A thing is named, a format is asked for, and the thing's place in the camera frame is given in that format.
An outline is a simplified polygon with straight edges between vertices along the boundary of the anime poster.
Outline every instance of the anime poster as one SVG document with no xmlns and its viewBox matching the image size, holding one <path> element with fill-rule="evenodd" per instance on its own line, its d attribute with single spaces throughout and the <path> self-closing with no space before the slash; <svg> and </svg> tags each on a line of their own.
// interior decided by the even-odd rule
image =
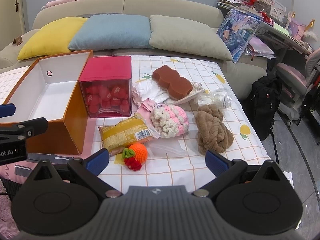
<svg viewBox="0 0 320 240">
<path fill-rule="evenodd" d="M 217 35 L 231 52 L 233 63 L 237 63 L 249 41 L 254 36 L 261 20 L 230 10 L 224 18 Z"/>
</svg>

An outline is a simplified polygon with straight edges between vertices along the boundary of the red plastic container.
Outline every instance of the red plastic container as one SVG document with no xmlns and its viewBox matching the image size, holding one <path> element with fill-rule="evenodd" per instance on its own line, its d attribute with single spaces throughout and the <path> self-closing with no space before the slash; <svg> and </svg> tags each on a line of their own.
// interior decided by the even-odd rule
<svg viewBox="0 0 320 240">
<path fill-rule="evenodd" d="M 131 57 L 92 57 L 79 78 L 91 118 L 131 115 Z"/>
</svg>

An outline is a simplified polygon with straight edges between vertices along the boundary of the grey floor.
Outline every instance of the grey floor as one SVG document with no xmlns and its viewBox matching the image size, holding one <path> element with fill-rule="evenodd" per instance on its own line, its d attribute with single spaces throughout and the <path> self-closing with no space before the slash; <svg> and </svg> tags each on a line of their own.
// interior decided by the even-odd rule
<svg viewBox="0 0 320 240">
<path fill-rule="evenodd" d="M 303 119 L 298 126 L 292 124 L 290 128 L 278 113 L 275 120 L 273 133 L 280 168 L 292 172 L 294 189 L 303 203 L 303 215 L 297 232 L 306 240 L 311 240 L 320 232 L 320 146 L 317 146 L 319 136 L 307 119 Z M 275 160 L 271 136 L 262 141 L 262 144 L 270 158 Z"/>
</svg>

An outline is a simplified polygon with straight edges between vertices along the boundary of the orange box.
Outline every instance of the orange box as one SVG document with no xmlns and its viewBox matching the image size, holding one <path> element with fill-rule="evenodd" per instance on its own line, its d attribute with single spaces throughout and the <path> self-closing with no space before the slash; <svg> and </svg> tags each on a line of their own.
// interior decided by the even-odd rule
<svg viewBox="0 0 320 240">
<path fill-rule="evenodd" d="M 83 50 L 37 59 L 14 86 L 4 104 L 13 103 L 13 116 L 0 119 L 1 125 L 45 117 L 48 129 L 27 140 L 30 153 L 72 154 L 83 151 L 88 113 L 79 76 L 93 57 Z"/>
</svg>

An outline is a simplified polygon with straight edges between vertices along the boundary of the crocheted item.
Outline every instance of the crocheted item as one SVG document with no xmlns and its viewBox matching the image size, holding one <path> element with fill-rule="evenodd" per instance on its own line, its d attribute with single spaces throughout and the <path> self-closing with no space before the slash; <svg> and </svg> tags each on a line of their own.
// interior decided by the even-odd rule
<svg viewBox="0 0 320 240">
<path fill-rule="evenodd" d="M 187 114 L 179 106 L 161 106 L 152 111 L 150 118 L 161 138 L 180 136 L 189 129 Z"/>
<path fill-rule="evenodd" d="M 196 113 L 196 125 L 199 130 L 198 150 L 205 154 L 207 150 L 223 153 L 233 143 L 233 134 L 222 123 L 223 114 L 215 105 L 204 105 Z"/>
<path fill-rule="evenodd" d="M 132 144 L 129 148 L 124 148 L 122 152 L 124 164 L 129 170 L 138 171 L 148 158 L 147 148 L 141 143 Z"/>
<path fill-rule="evenodd" d="M 132 144 L 129 147 L 129 150 L 133 150 L 135 152 L 134 158 L 138 162 L 140 162 L 140 163 L 146 162 L 146 160 L 148 158 L 148 150 L 143 144 L 141 144 L 141 143 Z"/>
</svg>

